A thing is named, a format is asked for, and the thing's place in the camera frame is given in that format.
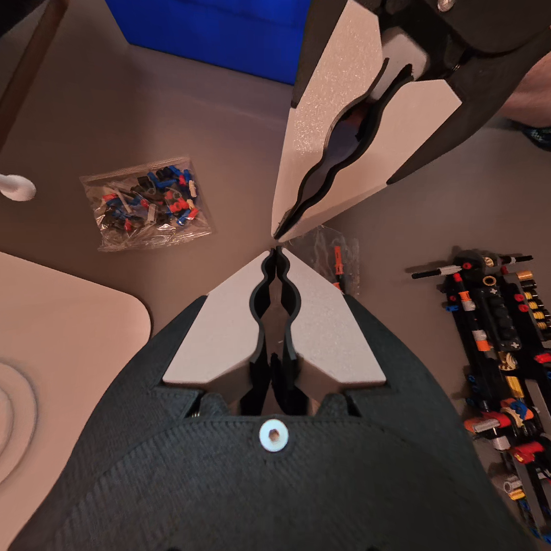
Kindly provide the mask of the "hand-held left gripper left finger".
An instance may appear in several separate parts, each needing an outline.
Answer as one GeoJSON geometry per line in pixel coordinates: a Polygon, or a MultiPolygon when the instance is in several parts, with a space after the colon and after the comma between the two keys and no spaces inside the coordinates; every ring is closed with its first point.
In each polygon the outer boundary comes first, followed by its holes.
{"type": "Polygon", "coordinates": [[[162,381],[218,393],[241,415],[260,415],[271,381],[262,316],[271,304],[276,251],[264,252],[204,300],[162,381]]]}

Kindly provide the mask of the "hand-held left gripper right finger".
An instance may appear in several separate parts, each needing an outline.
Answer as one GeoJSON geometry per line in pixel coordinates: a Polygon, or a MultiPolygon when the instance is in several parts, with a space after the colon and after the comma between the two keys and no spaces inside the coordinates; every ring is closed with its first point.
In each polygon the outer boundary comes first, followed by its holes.
{"type": "Polygon", "coordinates": [[[288,314],[277,402],[287,415],[307,414],[309,402],[387,382],[348,297],[284,247],[277,248],[281,304],[288,314]]]}

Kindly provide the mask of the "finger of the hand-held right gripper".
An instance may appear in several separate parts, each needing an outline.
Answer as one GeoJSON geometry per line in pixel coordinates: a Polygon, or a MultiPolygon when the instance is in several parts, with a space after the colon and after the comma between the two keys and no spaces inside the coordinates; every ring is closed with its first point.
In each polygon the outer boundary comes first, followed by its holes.
{"type": "Polygon", "coordinates": [[[272,207],[272,237],[296,225],[306,180],[321,166],[334,126],[364,99],[383,68],[382,1],[311,1],[272,207]]]}
{"type": "Polygon", "coordinates": [[[275,239],[297,237],[384,189],[461,105],[447,81],[415,81],[412,65],[405,65],[372,104],[355,150],[328,169],[316,193],[291,209],[275,239]]]}

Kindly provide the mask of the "clear lego bag orange pins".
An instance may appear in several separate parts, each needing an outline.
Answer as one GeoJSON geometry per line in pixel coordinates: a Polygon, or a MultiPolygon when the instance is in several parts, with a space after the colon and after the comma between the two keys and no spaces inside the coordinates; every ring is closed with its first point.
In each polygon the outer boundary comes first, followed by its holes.
{"type": "Polygon", "coordinates": [[[360,294],[359,241],[320,225],[285,247],[346,295],[360,294]]]}

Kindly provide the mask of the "person's right forearm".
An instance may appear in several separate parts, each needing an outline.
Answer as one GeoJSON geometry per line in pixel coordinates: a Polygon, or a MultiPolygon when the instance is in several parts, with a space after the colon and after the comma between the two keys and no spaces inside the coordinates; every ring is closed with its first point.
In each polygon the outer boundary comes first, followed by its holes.
{"type": "Polygon", "coordinates": [[[528,71],[498,114],[536,147],[550,151],[550,53],[528,71]]]}

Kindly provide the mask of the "partly built lego chassis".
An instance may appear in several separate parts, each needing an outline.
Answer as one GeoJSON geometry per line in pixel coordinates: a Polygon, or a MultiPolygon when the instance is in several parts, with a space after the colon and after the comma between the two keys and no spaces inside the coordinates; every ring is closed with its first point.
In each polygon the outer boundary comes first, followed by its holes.
{"type": "Polygon", "coordinates": [[[550,311],[533,272],[512,268],[531,260],[460,250],[451,265],[411,278],[444,278],[444,306],[469,362],[466,402],[477,413],[464,427],[498,451],[499,487],[532,534],[550,544],[550,311]]]}

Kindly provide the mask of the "clear lego bag blue pins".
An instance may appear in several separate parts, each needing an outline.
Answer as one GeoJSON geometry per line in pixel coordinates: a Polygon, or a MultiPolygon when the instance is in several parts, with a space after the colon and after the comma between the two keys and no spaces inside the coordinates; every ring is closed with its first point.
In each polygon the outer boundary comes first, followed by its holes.
{"type": "Polygon", "coordinates": [[[152,250],[214,232],[188,157],[81,176],[100,252],[152,250]]]}

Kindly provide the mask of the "blue box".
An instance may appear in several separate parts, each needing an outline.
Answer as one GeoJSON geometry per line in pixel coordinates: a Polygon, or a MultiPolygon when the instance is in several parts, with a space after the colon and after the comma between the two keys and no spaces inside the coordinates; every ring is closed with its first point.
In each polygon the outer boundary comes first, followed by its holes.
{"type": "Polygon", "coordinates": [[[310,1],[106,1],[126,40],[294,84],[310,1]]]}

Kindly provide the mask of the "white lamp stand base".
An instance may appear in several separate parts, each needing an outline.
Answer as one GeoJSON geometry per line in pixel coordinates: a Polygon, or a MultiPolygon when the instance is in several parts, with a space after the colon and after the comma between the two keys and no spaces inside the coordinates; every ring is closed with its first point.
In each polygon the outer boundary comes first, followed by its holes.
{"type": "Polygon", "coordinates": [[[135,297],[1,253],[1,550],[150,330],[135,297]]]}

